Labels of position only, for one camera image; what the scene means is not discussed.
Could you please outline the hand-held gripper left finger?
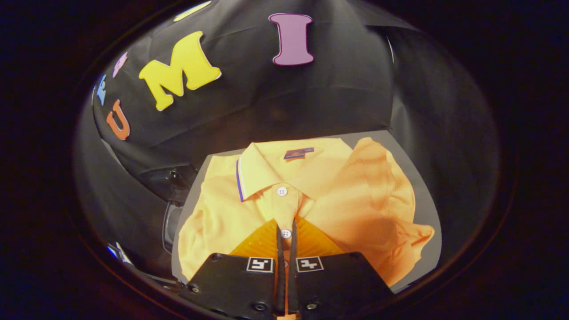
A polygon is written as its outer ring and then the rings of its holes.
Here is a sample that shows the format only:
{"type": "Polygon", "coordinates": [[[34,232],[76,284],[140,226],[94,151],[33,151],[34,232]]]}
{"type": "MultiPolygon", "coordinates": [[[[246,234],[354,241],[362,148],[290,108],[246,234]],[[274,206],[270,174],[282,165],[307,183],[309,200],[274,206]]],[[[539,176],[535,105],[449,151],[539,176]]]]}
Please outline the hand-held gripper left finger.
{"type": "Polygon", "coordinates": [[[284,316],[286,263],[277,223],[264,223],[230,254],[209,255],[178,294],[230,319],[284,316]]]}

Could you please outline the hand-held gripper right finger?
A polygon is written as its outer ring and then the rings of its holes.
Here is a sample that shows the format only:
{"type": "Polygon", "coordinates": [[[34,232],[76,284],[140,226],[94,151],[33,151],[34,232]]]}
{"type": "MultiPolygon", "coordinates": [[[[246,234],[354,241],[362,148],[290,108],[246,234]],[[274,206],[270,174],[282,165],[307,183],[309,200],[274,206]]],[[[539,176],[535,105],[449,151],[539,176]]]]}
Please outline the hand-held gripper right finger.
{"type": "Polygon", "coordinates": [[[296,218],[291,237],[288,312],[297,317],[360,317],[394,298],[361,252],[343,252],[296,218]]]}

